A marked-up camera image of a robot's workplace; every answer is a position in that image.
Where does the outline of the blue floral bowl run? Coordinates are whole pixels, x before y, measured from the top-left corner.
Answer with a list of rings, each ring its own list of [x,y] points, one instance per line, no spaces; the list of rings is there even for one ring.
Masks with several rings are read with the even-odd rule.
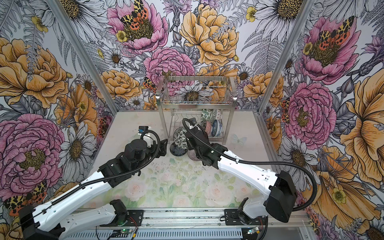
[[[211,136],[212,137],[220,137],[223,132],[223,123],[221,120],[214,120],[212,123],[212,131]]]

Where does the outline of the dark blue-grey bowl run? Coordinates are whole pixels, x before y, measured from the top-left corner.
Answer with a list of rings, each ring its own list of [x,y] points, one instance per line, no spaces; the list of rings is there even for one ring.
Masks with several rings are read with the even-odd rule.
[[[182,149],[182,148],[179,148],[176,146],[175,143],[172,143],[171,146],[170,146],[170,152],[172,155],[176,156],[176,157],[180,157],[180,156],[183,156],[185,155],[188,150],[187,149]]]

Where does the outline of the green leaf pattern bowl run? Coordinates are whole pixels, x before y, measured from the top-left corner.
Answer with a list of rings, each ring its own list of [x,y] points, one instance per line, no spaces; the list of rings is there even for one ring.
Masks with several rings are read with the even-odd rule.
[[[202,109],[201,118],[202,120],[210,122],[213,119],[213,111],[210,109]]]

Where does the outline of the dark leaf pattern bowl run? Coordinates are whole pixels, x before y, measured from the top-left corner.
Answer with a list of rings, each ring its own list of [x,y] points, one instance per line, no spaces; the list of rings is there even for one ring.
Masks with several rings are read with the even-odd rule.
[[[208,134],[208,136],[212,135],[212,124],[209,121],[206,121],[205,123],[205,132]]]

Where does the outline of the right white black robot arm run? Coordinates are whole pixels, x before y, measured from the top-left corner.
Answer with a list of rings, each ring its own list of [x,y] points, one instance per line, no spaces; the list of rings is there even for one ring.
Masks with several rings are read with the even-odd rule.
[[[230,173],[260,192],[261,197],[243,199],[237,210],[237,220],[245,225],[261,216],[271,216],[282,223],[289,221],[297,194],[288,173],[265,170],[261,168],[263,162],[245,161],[225,146],[210,143],[208,134],[190,119],[183,119],[182,124],[187,131],[189,150],[195,151],[203,165]]]

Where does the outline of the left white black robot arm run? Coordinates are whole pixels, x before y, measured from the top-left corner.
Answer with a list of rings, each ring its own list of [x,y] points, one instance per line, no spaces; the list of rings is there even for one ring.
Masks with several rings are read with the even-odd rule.
[[[138,135],[123,152],[107,161],[84,181],[64,194],[37,207],[27,205],[19,211],[19,229],[25,240],[63,240],[83,230],[96,227],[123,226],[129,212],[121,200],[89,211],[75,211],[91,199],[113,189],[134,176],[154,159],[167,154],[168,140],[147,126],[140,126]]]

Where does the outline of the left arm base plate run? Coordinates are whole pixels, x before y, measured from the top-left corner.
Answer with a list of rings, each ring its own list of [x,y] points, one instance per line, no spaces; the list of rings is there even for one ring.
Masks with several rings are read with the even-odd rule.
[[[101,227],[140,227],[142,225],[144,210],[117,211],[111,223]]]

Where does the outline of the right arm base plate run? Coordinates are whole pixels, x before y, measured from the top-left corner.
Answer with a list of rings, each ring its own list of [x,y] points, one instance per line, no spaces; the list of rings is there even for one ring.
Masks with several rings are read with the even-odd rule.
[[[226,226],[265,226],[267,224],[266,217],[249,218],[247,215],[240,213],[235,209],[224,209],[224,215],[220,218]]]

